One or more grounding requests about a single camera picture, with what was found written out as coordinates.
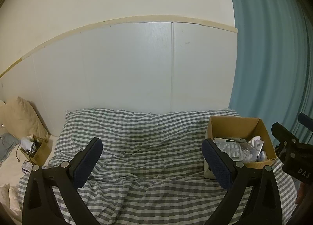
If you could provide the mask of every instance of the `wooden trim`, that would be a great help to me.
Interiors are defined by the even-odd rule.
[[[18,64],[18,63],[21,62],[22,60],[23,60],[23,59],[20,58],[20,59],[18,59],[16,62],[14,62],[10,67],[8,67],[8,68],[0,75],[0,78],[3,77],[3,75],[4,75],[5,73],[7,73],[11,68],[13,68],[16,64]]]
[[[184,16],[172,16],[172,15],[150,15],[150,16],[130,16],[130,17],[124,17],[124,18],[118,18],[118,19],[111,19],[107,21],[102,21],[99,23],[92,23],[88,24],[82,27],[78,27],[74,30],[67,31],[65,33],[62,33],[54,38],[51,38],[47,40],[46,42],[42,43],[41,45],[35,47],[31,51],[29,51],[27,54],[22,56],[20,59],[18,59],[15,63],[13,63],[10,67],[6,69],[1,75],[0,78],[7,73],[11,68],[13,68],[16,64],[21,62],[22,60],[29,57],[34,52],[37,52],[41,48],[44,48],[45,46],[48,46],[52,44],[55,41],[61,40],[65,37],[71,36],[73,34],[85,31],[85,30],[91,30],[94,28],[99,28],[107,25],[114,25],[114,24],[120,24],[120,23],[156,23],[156,22],[170,22],[170,23],[192,23],[192,24],[199,24],[207,27],[213,27],[221,30],[226,30],[230,32],[237,33],[238,30],[236,27],[217,23],[209,20],[203,20],[198,18],[191,18],[191,17],[184,17]]]

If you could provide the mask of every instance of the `gingham bedsheet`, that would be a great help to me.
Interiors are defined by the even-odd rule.
[[[82,109],[67,112],[49,167],[71,160],[93,137],[103,152],[78,192],[100,224],[204,224],[226,191],[203,177],[201,144],[211,115],[238,116],[232,109],[165,115],[123,110]],[[283,221],[295,208],[296,190],[279,160],[273,171],[280,191]],[[19,183],[20,205],[29,174]],[[231,220],[248,200],[247,188]],[[75,224],[57,188],[64,218]]]

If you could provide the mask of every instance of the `beige pillow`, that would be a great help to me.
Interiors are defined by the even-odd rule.
[[[17,139],[30,135],[48,139],[48,132],[35,110],[21,97],[11,99],[6,105],[0,106],[0,122]]]

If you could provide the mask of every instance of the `blue curtain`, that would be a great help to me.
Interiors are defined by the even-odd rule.
[[[238,29],[237,64],[229,107],[279,122],[302,142],[311,132],[300,112],[313,117],[313,28],[296,0],[233,0]]]

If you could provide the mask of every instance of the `white wall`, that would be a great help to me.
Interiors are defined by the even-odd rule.
[[[6,0],[0,8],[0,74],[69,30],[145,15],[187,16],[234,26],[232,0]]]
[[[189,23],[127,23],[78,32],[34,52],[0,78],[58,136],[65,110],[167,113],[228,107],[237,33]]]

